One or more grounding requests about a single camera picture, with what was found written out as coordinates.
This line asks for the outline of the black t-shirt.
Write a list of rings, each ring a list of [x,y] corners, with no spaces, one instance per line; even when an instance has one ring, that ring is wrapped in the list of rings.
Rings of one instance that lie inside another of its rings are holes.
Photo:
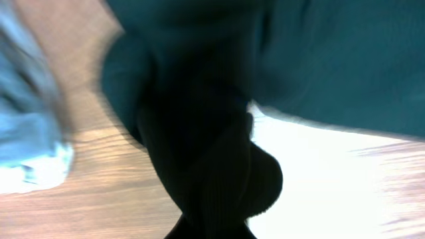
[[[421,0],[108,0],[124,29],[102,90],[182,215],[170,238],[251,238],[282,191],[250,141],[255,101],[344,128],[424,136]]]

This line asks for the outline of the light blue printed t-shirt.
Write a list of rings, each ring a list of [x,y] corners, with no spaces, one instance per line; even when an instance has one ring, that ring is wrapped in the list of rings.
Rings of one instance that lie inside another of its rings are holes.
[[[68,112],[33,33],[1,0],[1,194],[51,189],[74,158]]]

